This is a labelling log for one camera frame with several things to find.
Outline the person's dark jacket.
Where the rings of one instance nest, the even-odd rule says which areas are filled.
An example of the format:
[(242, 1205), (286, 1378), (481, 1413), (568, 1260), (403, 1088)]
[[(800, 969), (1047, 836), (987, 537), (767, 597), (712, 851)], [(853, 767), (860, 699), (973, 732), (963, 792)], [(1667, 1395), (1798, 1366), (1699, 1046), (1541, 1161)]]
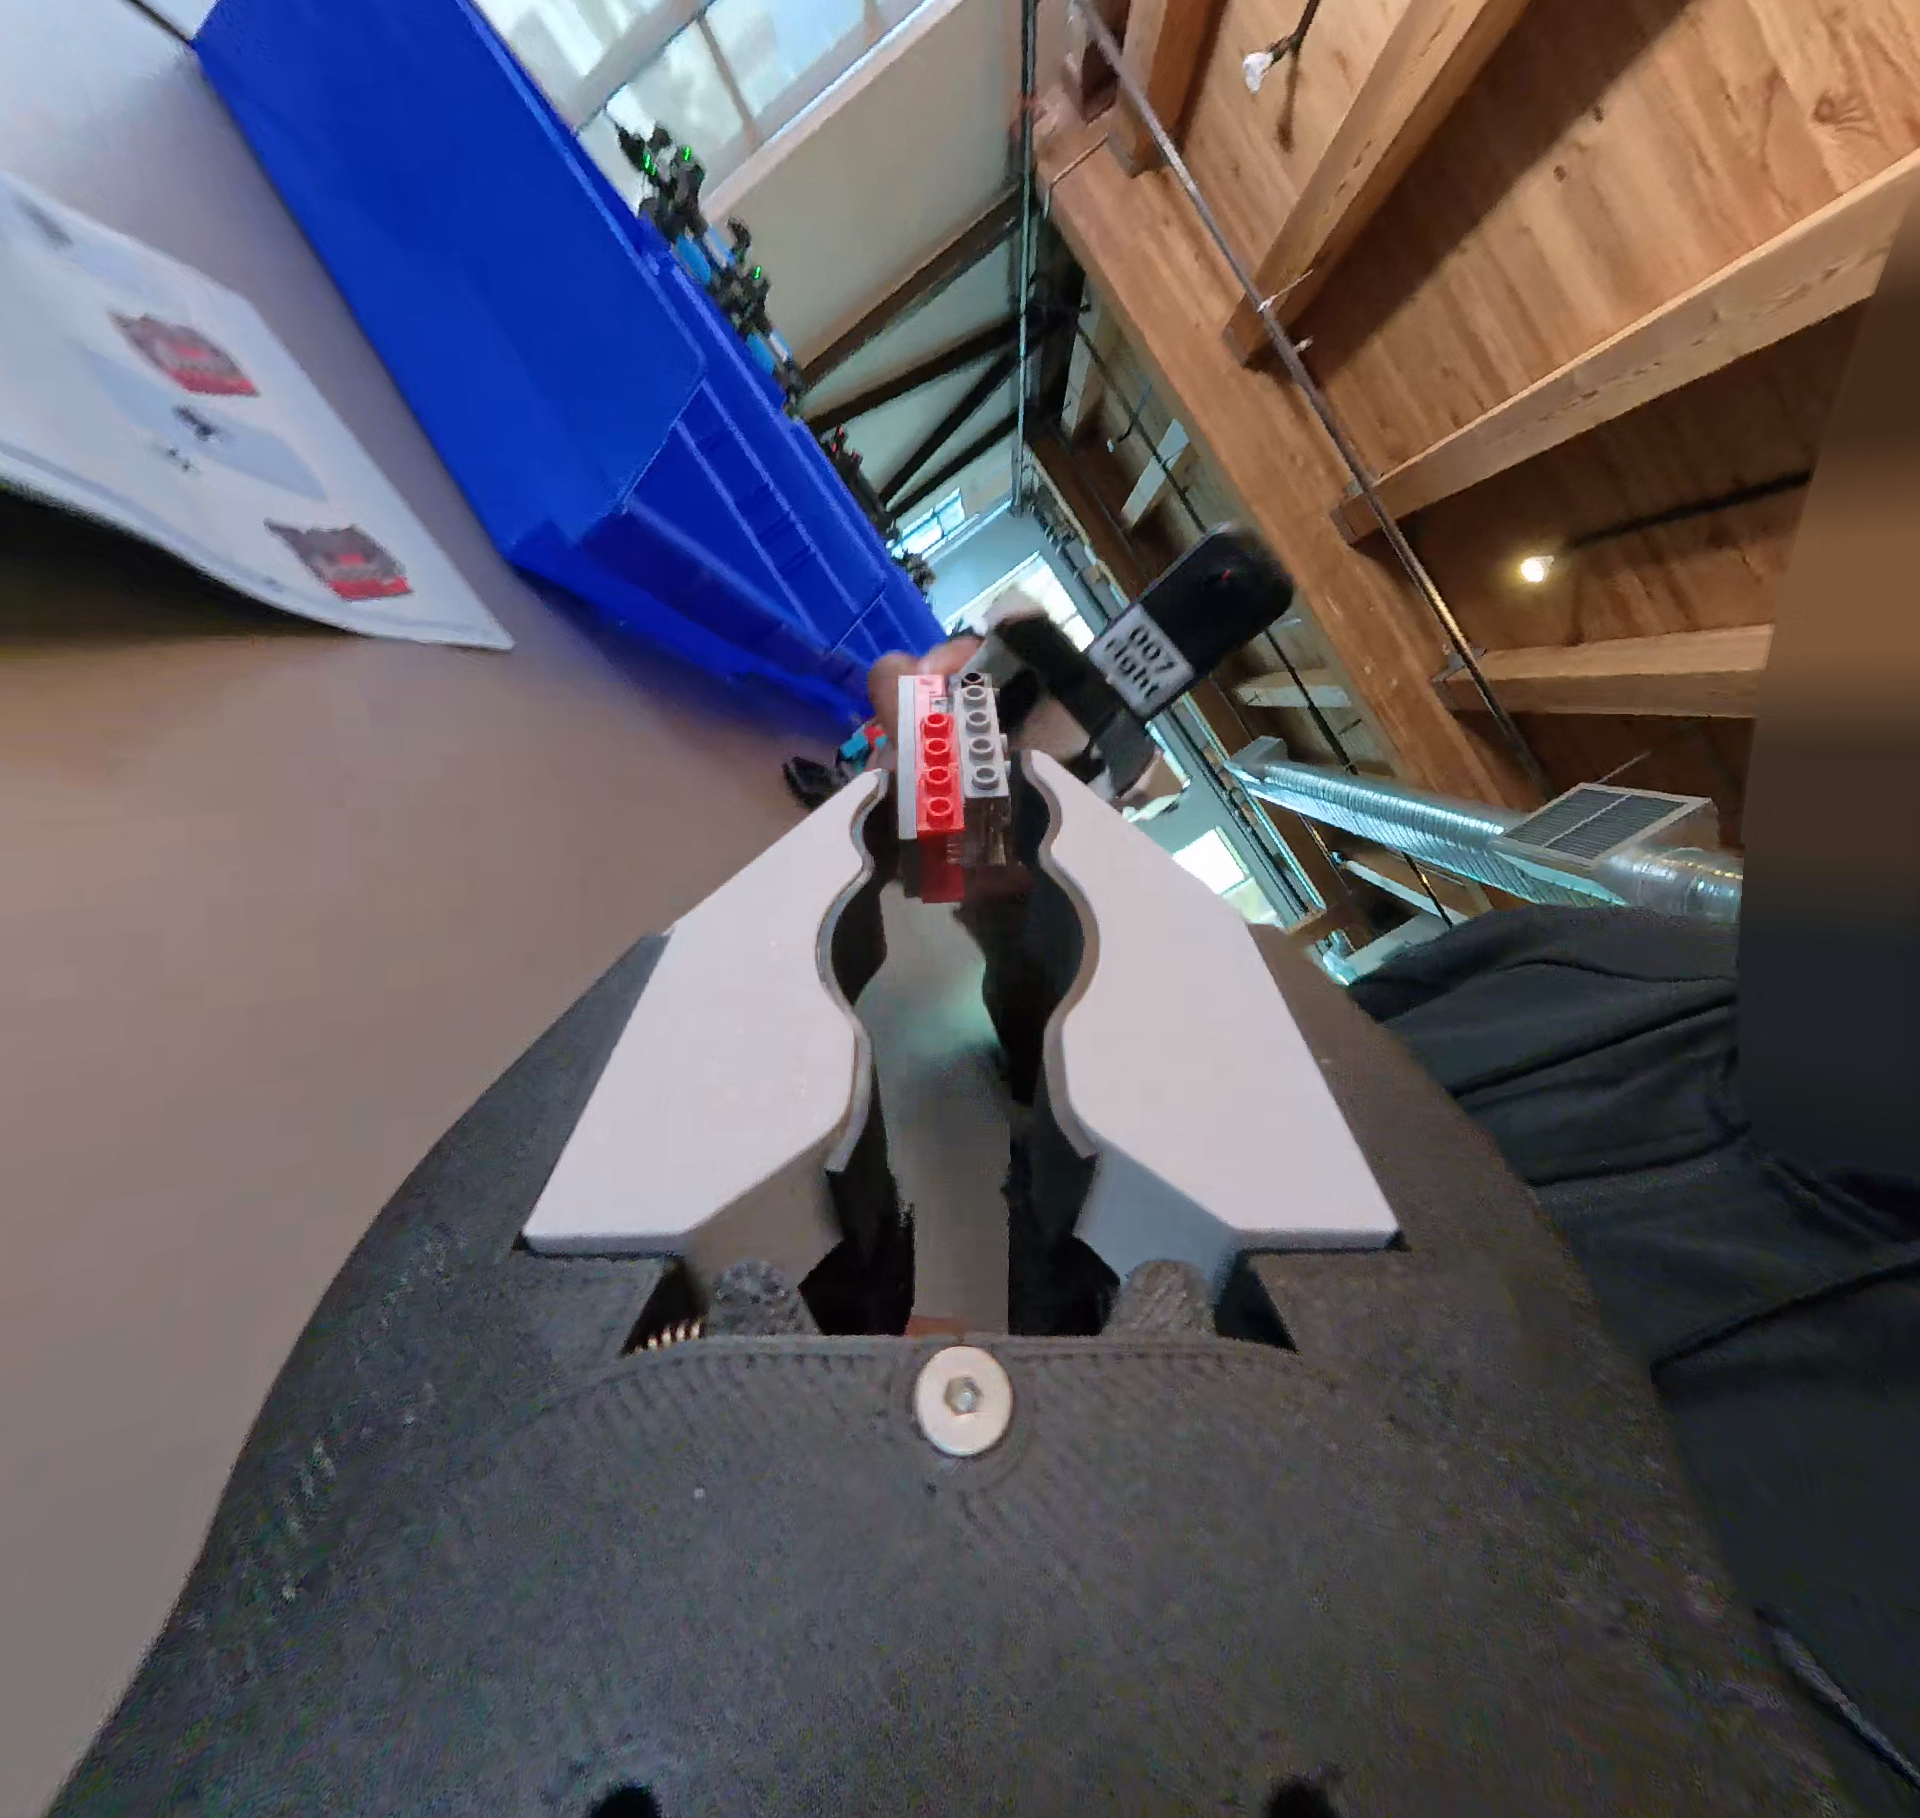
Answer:
[(1353, 1003), (1533, 1188), (1861, 1813), (1916, 1813), (1916, 931), (1525, 907)]

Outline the pile of toy bricks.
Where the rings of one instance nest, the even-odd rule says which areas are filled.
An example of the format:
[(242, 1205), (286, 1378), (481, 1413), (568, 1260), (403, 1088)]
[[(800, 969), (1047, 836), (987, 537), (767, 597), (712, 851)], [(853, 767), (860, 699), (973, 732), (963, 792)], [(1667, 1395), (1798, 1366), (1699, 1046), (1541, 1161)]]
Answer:
[(783, 760), (780, 773), (792, 800), (811, 811), (868, 772), (890, 772), (896, 764), (896, 743), (875, 719), (851, 732), (827, 758), (813, 760), (794, 753)]

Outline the person's right hand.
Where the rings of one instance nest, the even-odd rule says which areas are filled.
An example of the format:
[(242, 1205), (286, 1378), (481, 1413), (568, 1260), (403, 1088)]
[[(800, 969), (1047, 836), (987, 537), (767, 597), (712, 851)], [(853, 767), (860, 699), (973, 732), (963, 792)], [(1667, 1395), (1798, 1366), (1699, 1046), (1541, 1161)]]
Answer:
[(894, 764), (901, 746), (900, 681), (906, 678), (949, 678), (963, 672), (984, 647), (973, 630), (960, 630), (924, 654), (880, 654), (868, 673), (869, 712), (883, 736), (881, 764)]

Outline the blue plastic bin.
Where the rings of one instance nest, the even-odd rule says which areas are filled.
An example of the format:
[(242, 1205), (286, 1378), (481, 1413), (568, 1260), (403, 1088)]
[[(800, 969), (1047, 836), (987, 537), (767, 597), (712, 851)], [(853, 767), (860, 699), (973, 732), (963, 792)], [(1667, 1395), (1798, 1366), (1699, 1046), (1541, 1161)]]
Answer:
[(731, 499), (718, 486), (700, 445), (688, 427), (688, 407), (704, 402), (708, 346), (746, 349), (728, 328), (708, 294), (697, 288), (686, 269), (671, 258), (649, 258), (643, 263), (649, 292), (660, 297), (666, 318), (666, 347), (689, 347), (700, 359), (700, 377), (688, 394), (677, 417), (660, 442), (654, 460), (636, 476), (631, 501), (669, 525), (688, 544), (704, 565), (720, 565), (746, 586), (752, 600), (765, 608), (763, 616), (738, 616), (721, 622), (721, 636), (792, 676), (813, 678), (820, 662), (831, 649), (813, 644), (800, 628), (800, 620), (774, 600), (774, 591), (752, 568), (749, 532)]
[(193, 39), (509, 557), (626, 510), (706, 376), (597, 170), (467, 0), (216, 0)]
[(919, 655), (945, 636), (820, 442), (788, 415), (738, 349), (704, 349), (697, 443), (749, 535), (749, 568), (818, 647), (850, 662), (851, 695), (883, 654)]

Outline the pale blue instruction booklet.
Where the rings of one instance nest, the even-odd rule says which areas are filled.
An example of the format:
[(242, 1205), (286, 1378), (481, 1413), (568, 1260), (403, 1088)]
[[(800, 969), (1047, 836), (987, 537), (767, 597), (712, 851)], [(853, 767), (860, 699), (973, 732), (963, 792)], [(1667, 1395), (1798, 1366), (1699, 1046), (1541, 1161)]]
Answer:
[(4, 492), (374, 640), (514, 640), (254, 306), (2, 177)]

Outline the silver ventilation duct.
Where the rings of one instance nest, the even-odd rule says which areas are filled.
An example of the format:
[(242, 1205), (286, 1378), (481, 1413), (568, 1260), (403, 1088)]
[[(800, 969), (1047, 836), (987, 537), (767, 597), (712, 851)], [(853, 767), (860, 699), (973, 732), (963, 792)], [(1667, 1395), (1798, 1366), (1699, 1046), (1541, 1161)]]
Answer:
[(1255, 739), (1227, 767), (1254, 798), (1491, 892), (1739, 923), (1742, 857), (1707, 845), (1710, 798), (1583, 781), (1518, 811), (1308, 765), (1274, 737)]

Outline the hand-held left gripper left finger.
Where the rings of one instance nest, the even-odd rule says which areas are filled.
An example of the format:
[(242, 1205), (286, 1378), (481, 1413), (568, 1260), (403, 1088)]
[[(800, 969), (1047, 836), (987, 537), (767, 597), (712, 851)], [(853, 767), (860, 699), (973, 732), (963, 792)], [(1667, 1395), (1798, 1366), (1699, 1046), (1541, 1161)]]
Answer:
[(831, 1173), (871, 1046), (831, 933), (874, 875), (863, 773), (677, 917), (522, 1226), (542, 1255), (811, 1268), (841, 1239)]

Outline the red toy brick model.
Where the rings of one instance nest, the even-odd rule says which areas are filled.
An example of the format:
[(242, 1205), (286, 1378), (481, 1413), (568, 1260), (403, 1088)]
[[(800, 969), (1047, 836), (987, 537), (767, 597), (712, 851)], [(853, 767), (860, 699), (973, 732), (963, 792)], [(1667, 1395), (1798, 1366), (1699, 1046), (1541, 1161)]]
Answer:
[(960, 907), (1019, 865), (1010, 739), (984, 670), (897, 679), (896, 839), (901, 892)]

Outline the grey desk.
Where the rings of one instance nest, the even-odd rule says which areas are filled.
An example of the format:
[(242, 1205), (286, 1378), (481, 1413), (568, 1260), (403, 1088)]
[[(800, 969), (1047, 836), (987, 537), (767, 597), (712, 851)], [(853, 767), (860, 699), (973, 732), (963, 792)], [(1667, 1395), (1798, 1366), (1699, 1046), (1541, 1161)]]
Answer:
[(381, 1205), (833, 736), (505, 565), (169, 25), (2, 0), (2, 71), (4, 170), (250, 299), (515, 642), (4, 515), (2, 1804), (42, 1813)]

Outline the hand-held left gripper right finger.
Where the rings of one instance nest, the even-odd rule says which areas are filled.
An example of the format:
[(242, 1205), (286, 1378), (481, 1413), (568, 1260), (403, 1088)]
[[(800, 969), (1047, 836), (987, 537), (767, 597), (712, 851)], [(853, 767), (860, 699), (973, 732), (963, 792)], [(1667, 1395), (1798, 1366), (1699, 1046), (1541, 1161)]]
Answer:
[(1074, 1236), (1118, 1278), (1242, 1254), (1379, 1251), (1399, 1232), (1236, 907), (1056, 760), (1037, 874), (1080, 940), (1044, 1034), (1044, 1094), (1091, 1160)]

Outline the row of black robot arms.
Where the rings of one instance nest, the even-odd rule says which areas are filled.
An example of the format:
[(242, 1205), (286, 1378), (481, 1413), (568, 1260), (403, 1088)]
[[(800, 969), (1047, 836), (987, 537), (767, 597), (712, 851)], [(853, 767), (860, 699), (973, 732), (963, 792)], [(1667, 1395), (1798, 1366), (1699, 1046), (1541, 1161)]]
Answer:
[(642, 180), (637, 212), (778, 386), (783, 412), (795, 414), (806, 389), (804, 369), (770, 318), (770, 279), (754, 260), (749, 228), (738, 217), (729, 217), (724, 230), (708, 222), (702, 204), (706, 167), (666, 126), (639, 133), (614, 122), (611, 130), (623, 162)]

